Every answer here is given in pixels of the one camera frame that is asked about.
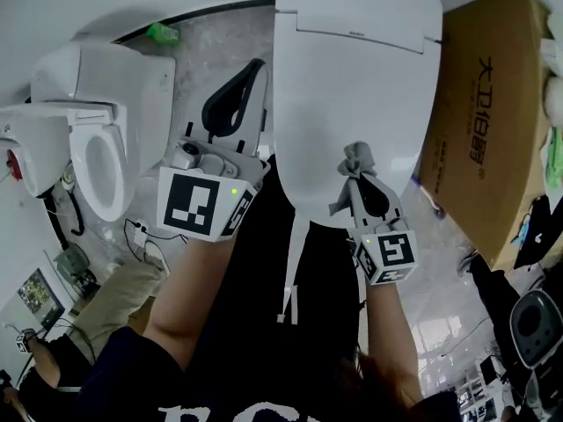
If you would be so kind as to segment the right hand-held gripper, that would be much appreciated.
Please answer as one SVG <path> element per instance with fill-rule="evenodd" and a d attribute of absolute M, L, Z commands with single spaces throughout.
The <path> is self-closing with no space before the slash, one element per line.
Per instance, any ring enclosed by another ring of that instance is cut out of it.
<path fill-rule="evenodd" d="M 355 228 L 347 230 L 370 286 L 406 280 L 419 264 L 416 235 L 402 215 L 398 195 L 368 173 L 349 178 L 347 199 Z"/>

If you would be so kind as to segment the green mesh basket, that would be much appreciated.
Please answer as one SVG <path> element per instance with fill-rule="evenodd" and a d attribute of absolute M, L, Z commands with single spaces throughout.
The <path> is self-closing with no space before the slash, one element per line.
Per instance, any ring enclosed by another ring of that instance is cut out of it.
<path fill-rule="evenodd" d="M 86 275 L 90 261 L 77 244 L 69 246 L 55 258 L 57 272 L 68 282 L 77 283 Z"/>

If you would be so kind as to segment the white fluffy ball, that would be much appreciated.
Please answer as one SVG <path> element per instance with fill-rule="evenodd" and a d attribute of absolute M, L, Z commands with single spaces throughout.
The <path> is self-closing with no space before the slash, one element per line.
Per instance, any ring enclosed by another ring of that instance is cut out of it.
<path fill-rule="evenodd" d="M 551 123 L 563 127 L 563 78 L 553 76 L 548 80 L 544 106 Z"/>

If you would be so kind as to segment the white fluffy cloth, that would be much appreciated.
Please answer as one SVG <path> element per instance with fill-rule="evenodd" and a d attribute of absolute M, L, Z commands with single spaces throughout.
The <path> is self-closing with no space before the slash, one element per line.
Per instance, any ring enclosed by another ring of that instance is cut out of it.
<path fill-rule="evenodd" d="M 540 54 L 551 69 L 563 69 L 563 50 L 556 40 L 543 38 L 540 42 Z"/>

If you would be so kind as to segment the person's right forearm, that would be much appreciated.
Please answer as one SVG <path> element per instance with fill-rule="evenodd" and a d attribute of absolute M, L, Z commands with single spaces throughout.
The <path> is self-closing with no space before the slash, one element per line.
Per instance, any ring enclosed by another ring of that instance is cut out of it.
<path fill-rule="evenodd" d="M 397 285 L 367 287 L 369 357 L 406 406 L 422 400 L 418 355 Z"/>

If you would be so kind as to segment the black cloth bag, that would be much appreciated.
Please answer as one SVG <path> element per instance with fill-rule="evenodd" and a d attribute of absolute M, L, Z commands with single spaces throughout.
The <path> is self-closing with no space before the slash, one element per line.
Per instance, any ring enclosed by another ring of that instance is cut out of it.
<path fill-rule="evenodd" d="M 563 232 L 563 198 L 551 210 L 546 195 L 534 200 L 531 206 L 527 234 L 513 266 L 531 266 L 539 262 L 555 245 Z"/>

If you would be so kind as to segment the white power strip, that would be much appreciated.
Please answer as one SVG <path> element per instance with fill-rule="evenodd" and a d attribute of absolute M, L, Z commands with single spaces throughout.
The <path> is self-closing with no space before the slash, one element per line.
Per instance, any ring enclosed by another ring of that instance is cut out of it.
<path fill-rule="evenodd" d="M 132 225 L 134 228 L 134 244 L 139 248 L 144 248 L 149 237 L 147 234 L 146 224 L 143 221 L 138 220 L 132 222 Z"/>

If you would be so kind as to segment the person's navy printed shirt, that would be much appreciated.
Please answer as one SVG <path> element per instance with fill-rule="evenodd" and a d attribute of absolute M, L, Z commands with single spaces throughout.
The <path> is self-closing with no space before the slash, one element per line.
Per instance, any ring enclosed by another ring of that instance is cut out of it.
<path fill-rule="evenodd" d="M 183 372 L 155 342 L 120 329 L 81 388 L 70 422 L 462 422 L 453 392 L 412 408 L 391 387 L 361 378 L 288 339 L 271 349 L 201 349 Z"/>

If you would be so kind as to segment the large cardboard box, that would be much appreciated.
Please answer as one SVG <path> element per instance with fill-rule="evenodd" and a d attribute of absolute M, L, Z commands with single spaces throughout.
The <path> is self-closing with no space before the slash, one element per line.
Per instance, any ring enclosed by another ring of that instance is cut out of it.
<path fill-rule="evenodd" d="M 515 266 L 515 237 L 545 192 L 546 18 L 538 0 L 478 0 L 443 19 L 419 180 L 492 269 Z"/>

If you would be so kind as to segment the white rounded toilet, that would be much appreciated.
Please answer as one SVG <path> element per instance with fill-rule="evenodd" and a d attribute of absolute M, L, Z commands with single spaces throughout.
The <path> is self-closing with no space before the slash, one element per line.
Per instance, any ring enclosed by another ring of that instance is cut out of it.
<path fill-rule="evenodd" d="M 70 160 L 69 109 L 55 103 L 0 107 L 0 151 L 16 157 L 27 191 L 53 186 Z"/>

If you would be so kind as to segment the grey oval device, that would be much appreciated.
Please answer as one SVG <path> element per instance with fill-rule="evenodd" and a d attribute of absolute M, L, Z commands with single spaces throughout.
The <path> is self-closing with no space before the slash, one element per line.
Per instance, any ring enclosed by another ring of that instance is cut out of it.
<path fill-rule="evenodd" d="M 516 302 L 509 326 L 520 361 L 529 370 L 545 363 L 563 343 L 563 314 L 541 288 Z"/>

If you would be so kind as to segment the black mesh basket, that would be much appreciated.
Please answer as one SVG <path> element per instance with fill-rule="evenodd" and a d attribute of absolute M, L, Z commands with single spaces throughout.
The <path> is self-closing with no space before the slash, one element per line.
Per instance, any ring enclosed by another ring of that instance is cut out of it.
<path fill-rule="evenodd" d="M 78 293 L 84 298 L 88 299 L 95 295 L 100 289 L 99 282 L 96 276 L 89 269 L 72 275 L 74 286 L 78 289 Z"/>

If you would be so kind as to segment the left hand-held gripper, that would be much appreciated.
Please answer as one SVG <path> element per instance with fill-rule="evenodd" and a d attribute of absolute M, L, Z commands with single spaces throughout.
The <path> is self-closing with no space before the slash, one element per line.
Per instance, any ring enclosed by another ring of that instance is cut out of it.
<path fill-rule="evenodd" d="M 256 157 L 268 80 L 268 66 L 255 58 L 214 74 L 190 95 L 190 138 L 159 170 L 160 229 L 212 243 L 234 236 L 270 170 Z"/>

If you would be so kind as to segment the red valve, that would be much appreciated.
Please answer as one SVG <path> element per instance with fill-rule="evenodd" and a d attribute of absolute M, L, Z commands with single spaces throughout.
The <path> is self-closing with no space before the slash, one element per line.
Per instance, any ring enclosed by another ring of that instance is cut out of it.
<path fill-rule="evenodd" d="M 14 152 L 11 149 L 7 150 L 7 162 L 6 162 L 7 167 L 10 170 L 10 174 L 11 176 L 17 180 L 20 181 L 23 179 L 22 176 L 22 172 L 18 163 L 18 159 L 16 158 Z"/>

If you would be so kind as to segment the white toilet lid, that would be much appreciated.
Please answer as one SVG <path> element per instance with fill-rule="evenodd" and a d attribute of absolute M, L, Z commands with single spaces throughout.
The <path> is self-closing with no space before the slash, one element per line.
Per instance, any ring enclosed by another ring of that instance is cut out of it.
<path fill-rule="evenodd" d="M 352 228 L 349 210 L 332 215 L 346 177 L 344 148 L 369 145 L 377 178 L 401 194 L 413 173 L 435 100 L 441 47 L 423 51 L 301 32 L 295 14 L 274 22 L 274 147 L 278 175 L 302 217 Z"/>

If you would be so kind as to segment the black floor stand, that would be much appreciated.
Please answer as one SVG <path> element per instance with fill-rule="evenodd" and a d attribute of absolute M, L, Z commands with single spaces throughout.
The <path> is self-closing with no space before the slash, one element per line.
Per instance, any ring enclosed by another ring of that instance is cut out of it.
<path fill-rule="evenodd" d="M 41 196 L 40 199 L 43 202 L 44 208 L 47 211 L 48 219 L 50 221 L 51 227 L 55 233 L 55 236 L 63 251 L 69 248 L 69 241 L 65 236 L 62 225 L 59 221 L 60 213 L 57 212 L 55 197 L 53 195 L 54 187 L 48 188 Z M 76 196 L 72 191 L 66 192 L 68 199 L 74 210 L 74 218 L 76 219 L 77 226 L 71 229 L 70 232 L 73 236 L 81 237 L 84 234 L 85 226 L 84 219 L 80 207 L 78 206 Z"/>

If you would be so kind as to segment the tablet with lit screen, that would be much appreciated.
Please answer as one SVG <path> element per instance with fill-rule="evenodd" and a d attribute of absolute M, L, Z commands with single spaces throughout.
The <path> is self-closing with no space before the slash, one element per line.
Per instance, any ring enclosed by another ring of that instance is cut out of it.
<path fill-rule="evenodd" d="M 62 303 L 39 268 L 19 287 L 18 296 L 45 331 L 52 329 L 64 314 Z"/>

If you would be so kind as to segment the grey wiping cloth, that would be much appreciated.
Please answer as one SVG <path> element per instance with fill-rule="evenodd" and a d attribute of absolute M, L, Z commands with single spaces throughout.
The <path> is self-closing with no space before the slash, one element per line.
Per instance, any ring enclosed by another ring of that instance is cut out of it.
<path fill-rule="evenodd" d="M 338 199 L 329 207 L 330 216 L 334 216 L 343 209 L 352 208 L 351 191 L 349 182 L 357 180 L 363 173 L 372 177 L 377 175 L 375 161 L 370 146 L 366 142 L 353 142 L 344 148 L 345 159 L 338 165 L 337 171 L 346 178 Z"/>

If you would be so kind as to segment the person's black trousers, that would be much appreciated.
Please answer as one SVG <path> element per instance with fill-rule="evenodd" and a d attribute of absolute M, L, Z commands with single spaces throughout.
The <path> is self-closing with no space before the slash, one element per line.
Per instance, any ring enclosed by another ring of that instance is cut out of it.
<path fill-rule="evenodd" d="M 239 229 L 186 372 L 208 422 L 353 422 L 360 296 L 347 233 L 311 223 L 298 260 L 298 320 L 278 321 L 296 218 L 271 170 Z"/>

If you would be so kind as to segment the green plastic bottle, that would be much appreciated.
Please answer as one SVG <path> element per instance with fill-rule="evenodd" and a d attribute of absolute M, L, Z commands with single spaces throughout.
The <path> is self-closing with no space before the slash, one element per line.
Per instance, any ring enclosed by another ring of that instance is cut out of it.
<path fill-rule="evenodd" d="M 179 30 L 162 23 L 151 24 L 146 35 L 163 45 L 177 46 L 180 43 Z"/>

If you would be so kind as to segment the person's left forearm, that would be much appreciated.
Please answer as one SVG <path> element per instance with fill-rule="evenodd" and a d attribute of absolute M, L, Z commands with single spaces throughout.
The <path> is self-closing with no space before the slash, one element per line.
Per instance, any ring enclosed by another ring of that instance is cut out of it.
<path fill-rule="evenodd" d="M 186 370 L 230 263 L 236 238 L 191 239 L 152 305 L 143 336 Z"/>

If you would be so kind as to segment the white open toilet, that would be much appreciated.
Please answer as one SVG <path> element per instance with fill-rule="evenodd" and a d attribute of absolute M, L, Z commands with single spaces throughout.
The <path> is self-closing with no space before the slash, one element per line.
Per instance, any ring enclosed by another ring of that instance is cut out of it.
<path fill-rule="evenodd" d="M 98 217 L 124 215 L 165 156 L 176 62 L 122 45 L 72 42 L 33 68 L 31 100 L 65 110 L 77 183 Z"/>

